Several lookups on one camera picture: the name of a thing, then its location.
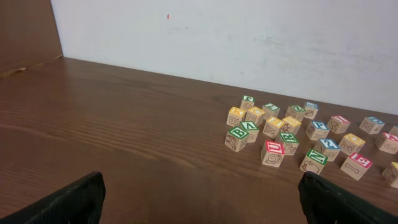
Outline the red I block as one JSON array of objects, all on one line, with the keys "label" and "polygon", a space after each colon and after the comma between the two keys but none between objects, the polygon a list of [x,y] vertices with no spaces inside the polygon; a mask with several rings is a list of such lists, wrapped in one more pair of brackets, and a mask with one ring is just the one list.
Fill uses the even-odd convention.
[{"label": "red I block", "polygon": [[330,129],[330,131],[332,131],[333,133],[342,134],[346,132],[350,124],[351,121],[347,120],[346,118],[340,115],[335,115],[330,118],[329,122],[327,123],[327,126]]}]

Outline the red A block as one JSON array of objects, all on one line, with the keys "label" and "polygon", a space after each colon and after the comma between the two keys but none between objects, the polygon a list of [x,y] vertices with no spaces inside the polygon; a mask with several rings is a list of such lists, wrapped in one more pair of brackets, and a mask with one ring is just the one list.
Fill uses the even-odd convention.
[{"label": "red A block", "polygon": [[382,132],[376,139],[375,145],[378,150],[389,154],[397,153],[397,136]]}]

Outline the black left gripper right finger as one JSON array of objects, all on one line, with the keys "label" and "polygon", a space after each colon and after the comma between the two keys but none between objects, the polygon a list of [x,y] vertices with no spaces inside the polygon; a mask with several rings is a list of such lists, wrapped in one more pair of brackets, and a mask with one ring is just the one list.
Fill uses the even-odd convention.
[{"label": "black left gripper right finger", "polygon": [[305,172],[298,184],[300,203],[308,223],[397,224],[397,217],[320,177]]}]

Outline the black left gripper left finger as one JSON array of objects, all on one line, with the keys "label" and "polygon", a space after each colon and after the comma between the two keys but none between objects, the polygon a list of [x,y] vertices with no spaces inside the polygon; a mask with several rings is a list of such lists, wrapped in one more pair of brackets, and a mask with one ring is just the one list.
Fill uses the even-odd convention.
[{"label": "black left gripper left finger", "polygon": [[91,172],[35,203],[1,218],[1,223],[98,224],[105,196],[102,173]]}]

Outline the blue 2 block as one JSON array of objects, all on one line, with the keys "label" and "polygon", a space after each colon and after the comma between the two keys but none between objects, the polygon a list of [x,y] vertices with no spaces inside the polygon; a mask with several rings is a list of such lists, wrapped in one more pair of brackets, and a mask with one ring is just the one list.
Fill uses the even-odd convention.
[{"label": "blue 2 block", "polygon": [[339,145],[334,140],[328,138],[320,138],[315,143],[313,149],[327,156],[328,162],[333,162],[341,151]]}]

